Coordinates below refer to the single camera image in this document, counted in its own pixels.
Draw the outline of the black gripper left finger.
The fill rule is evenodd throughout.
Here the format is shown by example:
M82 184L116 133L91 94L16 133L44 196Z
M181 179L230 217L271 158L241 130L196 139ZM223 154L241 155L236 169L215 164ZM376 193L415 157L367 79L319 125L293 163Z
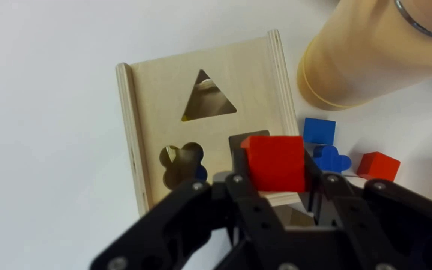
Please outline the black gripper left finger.
M284 230L248 178L251 133L229 139L233 172L208 185L182 184L104 248L89 270L181 270L215 230L232 248L214 270L277 270L286 262Z

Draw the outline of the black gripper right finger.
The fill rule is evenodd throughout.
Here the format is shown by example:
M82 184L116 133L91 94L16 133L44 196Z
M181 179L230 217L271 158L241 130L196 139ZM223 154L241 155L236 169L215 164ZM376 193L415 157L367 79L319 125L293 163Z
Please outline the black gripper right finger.
M302 206L316 232L305 251L326 270L432 270L432 200L382 179L361 188L304 155Z

